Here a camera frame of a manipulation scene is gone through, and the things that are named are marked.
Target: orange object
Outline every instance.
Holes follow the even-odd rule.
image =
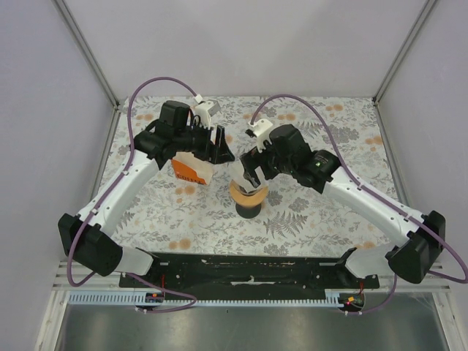
[[[268,194],[268,187],[266,186],[253,195],[244,195],[236,188],[236,185],[236,182],[230,182],[229,193],[231,194],[231,197],[234,201],[245,208],[252,208],[256,205],[259,205],[262,201],[264,201],[266,195]]]
[[[171,162],[177,178],[204,185],[210,184],[213,166],[197,159],[192,153],[178,152]]]
[[[177,178],[184,181],[193,181],[194,183],[206,185],[205,179],[198,178],[197,172],[189,166],[174,159],[171,159],[171,162],[173,163],[174,173]]]

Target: white wall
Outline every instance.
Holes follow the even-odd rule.
[[[32,350],[111,108],[50,0],[0,11],[0,350]]]
[[[67,0],[119,98],[157,75],[206,95],[371,97],[424,2]]]
[[[439,1],[380,105],[413,205],[468,261],[468,1]],[[462,276],[447,252],[442,263]],[[468,286],[453,284],[468,326]]]

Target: metal floor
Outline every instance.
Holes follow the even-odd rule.
[[[368,307],[385,296],[366,295]],[[169,314],[128,306],[68,305],[56,351],[379,350],[443,351],[447,343],[430,293],[396,295],[360,317],[320,308],[199,307]]]

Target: white clamp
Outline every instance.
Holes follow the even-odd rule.
[[[257,138],[257,149],[258,152],[262,152],[265,149],[265,141],[271,143],[270,132],[273,130],[274,125],[268,119],[262,118],[253,124],[249,123],[252,131]]]
[[[195,101],[197,102],[197,104],[200,104],[203,101],[203,97],[200,94],[198,94],[195,97]]]
[[[205,128],[211,128],[211,117],[219,111],[221,111],[221,107],[214,100],[202,101],[195,106],[195,115],[200,116],[200,125]]]

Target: fern pattern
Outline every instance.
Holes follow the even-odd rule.
[[[286,238],[285,233],[296,235],[299,233],[299,230],[303,229],[303,225],[307,221],[307,216],[301,214],[292,214],[289,212],[286,214],[286,211],[276,212],[276,215],[273,219],[267,219],[266,222],[263,222],[263,225],[266,227],[266,232],[271,233],[275,237],[275,232],[278,233],[283,238]]]

